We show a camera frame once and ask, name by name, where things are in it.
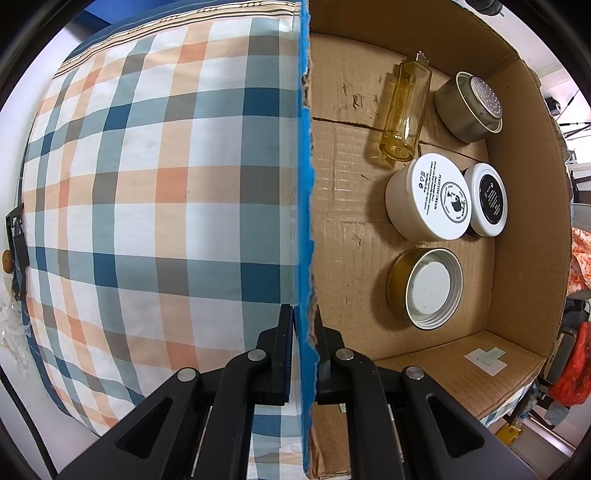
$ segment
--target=orange fabric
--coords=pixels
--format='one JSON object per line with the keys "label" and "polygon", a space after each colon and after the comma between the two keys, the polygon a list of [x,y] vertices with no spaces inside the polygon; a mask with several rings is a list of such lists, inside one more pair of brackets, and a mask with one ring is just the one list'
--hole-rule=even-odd
{"label": "orange fabric", "polygon": [[567,295],[591,288],[591,233],[573,228],[571,251]]}

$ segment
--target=plastic bag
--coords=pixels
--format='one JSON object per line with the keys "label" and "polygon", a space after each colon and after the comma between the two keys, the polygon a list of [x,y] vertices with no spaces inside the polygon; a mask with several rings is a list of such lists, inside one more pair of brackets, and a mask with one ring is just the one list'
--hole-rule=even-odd
{"label": "plastic bag", "polygon": [[10,293],[10,276],[4,275],[3,284],[0,286],[0,345],[11,351],[18,370],[26,377],[30,356],[27,342],[29,326],[22,324],[20,302],[14,300]]}
{"label": "plastic bag", "polygon": [[548,389],[548,395],[565,407],[585,403],[591,394],[591,335],[589,322],[579,327],[577,341],[570,354],[564,372],[555,385]]}

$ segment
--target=wooden knob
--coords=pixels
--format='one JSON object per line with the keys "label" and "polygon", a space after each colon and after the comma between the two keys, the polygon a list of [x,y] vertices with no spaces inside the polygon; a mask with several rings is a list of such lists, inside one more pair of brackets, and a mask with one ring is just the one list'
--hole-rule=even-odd
{"label": "wooden knob", "polygon": [[14,272],[14,260],[12,259],[12,252],[5,250],[2,254],[2,268],[8,274]]}

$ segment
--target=red cloth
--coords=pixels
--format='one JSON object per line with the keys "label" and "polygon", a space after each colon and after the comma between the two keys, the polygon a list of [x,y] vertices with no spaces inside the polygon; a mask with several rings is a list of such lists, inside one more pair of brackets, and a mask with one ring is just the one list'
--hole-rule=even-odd
{"label": "red cloth", "polygon": [[591,394],[591,333],[589,322],[579,327],[577,341],[564,372],[548,391],[550,397],[565,407],[581,405]]}

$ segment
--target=printed label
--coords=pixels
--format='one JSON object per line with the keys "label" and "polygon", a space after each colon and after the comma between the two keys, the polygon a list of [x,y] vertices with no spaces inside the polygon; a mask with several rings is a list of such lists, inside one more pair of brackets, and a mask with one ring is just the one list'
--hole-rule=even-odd
{"label": "printed label", "polygon": [[503,215],[503,192],[492,175],[484,175],[479,187],[480,205],[486,220],[496,225]]}
{"label": "printed label", "polygon": [[436,161],[431,161],[428,172],[421,170],[418,187],[425,194],[423,211],[426,215],[429,215],[433,210],[437,210],[437,205],[439,204],[439,191],[441,190],[441,174],[437,172]]}
{"label": "printed label", "polygon": [[466,195],[452,181],[448,181],[441,188],[441,207],[447,217],[454,223],[462,223],[468,216]]}

